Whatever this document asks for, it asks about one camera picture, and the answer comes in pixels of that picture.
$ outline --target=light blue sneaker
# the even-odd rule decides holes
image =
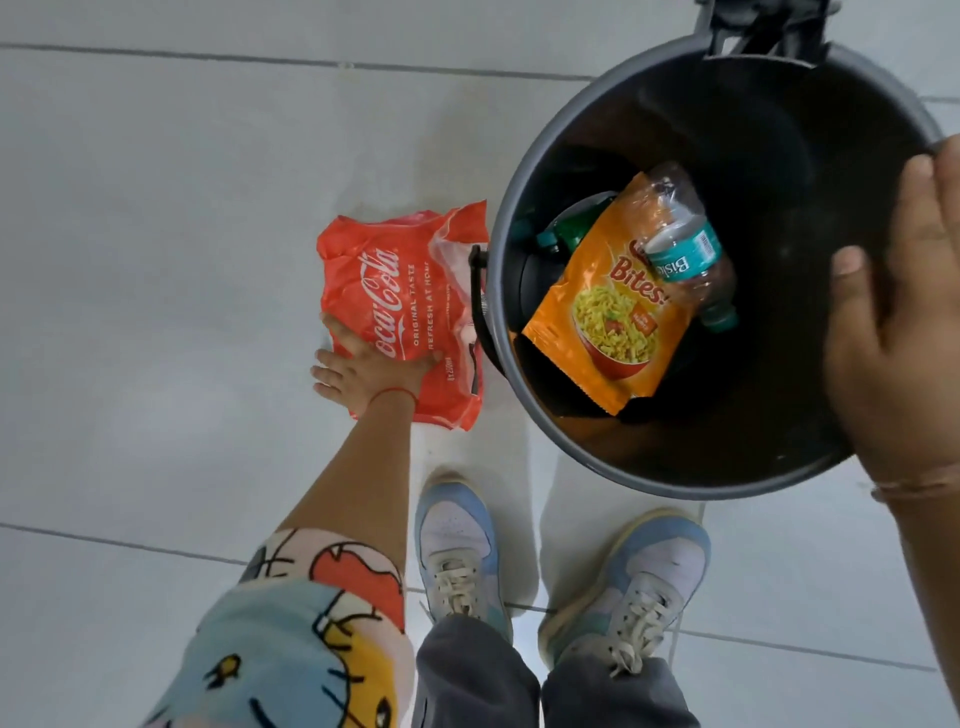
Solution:
[[[414,537],[430,618],[474,617],[513,644],[514,627],[500,598],[493,521],[480,497],[456,478],[428,483],[417,504]]]
[[[638,674],[707,572],[710,539],[682,511],[651,511],[616,540],[596,583],[540,625],[540,656],[599,657],[611,674]]]

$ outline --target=shoelace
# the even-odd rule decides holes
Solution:
[[[447,605],[450,612],[458,615],[473,617],[473,590],[476,582],[472,578],[473,570],[469,569],[459,559],[451,559],[440,564],[441,571],[437,574],[437,591]],[[420,607],[434,621],[430,610],[421,602]]]
[[[631,604],[630,611],[637,619],[630,628],[629,637],[621,639],[613,649],[616,665],[611,677],[616,677],[621,672],[639,675],[643,668],[643,658],[653,655],[663,642],[668,611],[666,599],[660,595],[641,592],[640,603]]]

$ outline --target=child's hand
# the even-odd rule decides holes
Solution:
[[[317,361],[323,366],[310,369],[310,374],[319,382],[313,385],[313,390],[325,400],[342,404],[357,417],[366,411],[373,397],[385,389],[405,389],[419,397],[424,375],[444,357],[440,352],[433,352],[415,361],[392,359],[333,316],[322,313],[321,319],[352,358],[317,349]]]

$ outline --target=pant leg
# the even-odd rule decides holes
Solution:
[[[610,677],[592,656],[564,660],[543,685],[546,728],[700,728],[664,660],[639,675]]]
[[[540,683],[479,619],[451,615],[417,653],[413,728],[538,728]]]

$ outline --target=trash bin rim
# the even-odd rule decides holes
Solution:
[[[501,200],[493,226],[492,243],[489,246],[488,284],[489,281],[501,281],[503,278],[504,248],[507,240],[507,232],[511,223],[510,218],[513,217],[513,212],[516,210],[520,195],[526,188],[533,174],[533,170],[554,141],[556,141],[560,134],[573,122],[581,111],[611,89],[647,68],[681,56],[697,53],[706,55],[710,48],[711,41],[712,34],[710,32],[701,32],[671,40],[623,61],[583,88],[554,116],[523,156]],[[802,61],[792,61],[789,59],[773,57],[759,58],[763,58],[766,61],[795,62],[808,65]],[[863,79],[866,83],[880,91],[900,109],[905,118],[913,122],[916,129],[923,135],[924,142],[928,147],[933,148],[936,143],[943,138],[943,133],[940,131],[939,125],[930,115],[929,111],[926,110],[919,97],[889,71],[869,61],[855,51],[837,43],[831,43],[829,45],[825,62],[850,71],[854,76]],[[506,210],[510,210],[509,215],[505,214]],[[726,500],[759,496],[764,493],[772,493],[787,488],[820,473],[824,473],[852,456],[851,451],[846,453],[837,452],[822,457],[793,473],[731,486],[677,485],[625,473],[585,451],[554,424],[553,420],[543,410],[537,398],[534,396],[531,387],[527,384],[526,377],[520,370],[516,358],[513,355],[511,337],[506,326],[507,318],[502,292],[497,290],[497,295],[488,296],[488,305],[490,311],[486,317],[487,323],[492,331],[493,342],[503,366],[503,373],[510,382],[511,388],[514,390],[517,398],[523,404],[523,408],[527,411],[527,414],[537,427],[563,452],[595,473],[615,483],[654,496],[686,500]]]

